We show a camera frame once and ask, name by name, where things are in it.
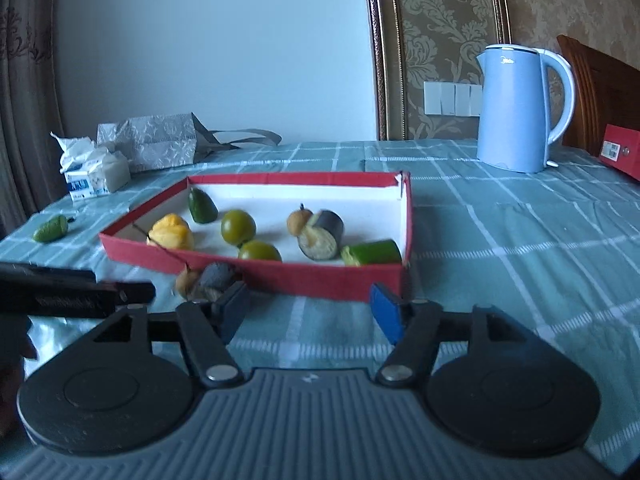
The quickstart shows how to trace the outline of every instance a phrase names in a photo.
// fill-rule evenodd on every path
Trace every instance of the light switch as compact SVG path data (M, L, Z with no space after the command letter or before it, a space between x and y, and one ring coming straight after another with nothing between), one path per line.
M440 103L443 115L456 114L456 84L440 83Z
M440 83L438 81L424 82L424 114L441 115L440 107Z
M471 85L470 94L470 113L472 117L479 117L482 111L482 87L480 85Z
M471 85L456 83L456 116L471 115Z

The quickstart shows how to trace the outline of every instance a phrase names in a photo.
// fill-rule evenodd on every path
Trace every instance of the gray bag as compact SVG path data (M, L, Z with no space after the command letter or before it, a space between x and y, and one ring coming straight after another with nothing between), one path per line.
M256 137L219 142L215 134L226 130L207 130L194 114L148 116L121 123L98 126L98 144L107 144L129 161L129 171L162 170L198 163L213 152L236 150L246 142L277 146L282 138L269 130L234 130Z

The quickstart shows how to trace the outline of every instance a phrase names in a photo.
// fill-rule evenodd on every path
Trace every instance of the red shoe box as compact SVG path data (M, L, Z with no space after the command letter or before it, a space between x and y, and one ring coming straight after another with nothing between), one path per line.
M640 132L607 124L600 160L640 180Z
M218 220L196 224L191 219L188 193L204 190L219 209ZM344 221L342 245L392 238L402 264L348 267L340 259L309 260L286 228L288 215L304 203L311 211L329 209ZM226 210L243 209L255 220L255 238L278 249L283 262L239 260L238 249L220 234ZM249 287L331 300L368 301L373 283L394 293L408 292L408 262L412 240L412 202L407 173L246 173L190 176L121 217L100 233L111 260L177 274L184 264L161 248L146 244L145 235L168 213L176 213L191 227L196 251L172 251L193 269L213 262L236 266Z

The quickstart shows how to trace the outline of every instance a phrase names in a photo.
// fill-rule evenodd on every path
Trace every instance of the electric kettle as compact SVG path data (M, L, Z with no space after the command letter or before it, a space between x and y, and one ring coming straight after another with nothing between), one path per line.
M553 52L516 44L489 45L476 58L484 74L478 129L478 159L519 173L549 164L549 145L568 128L575 110L575 81L569 63ZM564 109L551 128L546 69L558 72Z

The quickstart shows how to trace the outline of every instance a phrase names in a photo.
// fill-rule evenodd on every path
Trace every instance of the green tablecloth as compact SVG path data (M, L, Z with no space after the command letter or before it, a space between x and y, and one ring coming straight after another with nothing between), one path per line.
M409 171L414 197L416 298L447 310L494 304L537 331L596 379L602 409L588 450L616 473L640 454L640 186L579 150L553 153L557 169L525 175L475 160L474 140L303 143L221 153L212 162L141 174L113 196L67 197L0 243L0 259L93 269L99 278L151 279L152 310L180 299L173 278L107 259L98 232L188 174L265 171ZM35 227L74 216L70 235L41 246ZM36 320L39 366L93 324ZM366 304L254 294L230 351L244 368L367 367L391 347ZM178 359L171 345L160 349ZM443 345L438 364L465 351ZM0 472L28 447L0 452Z

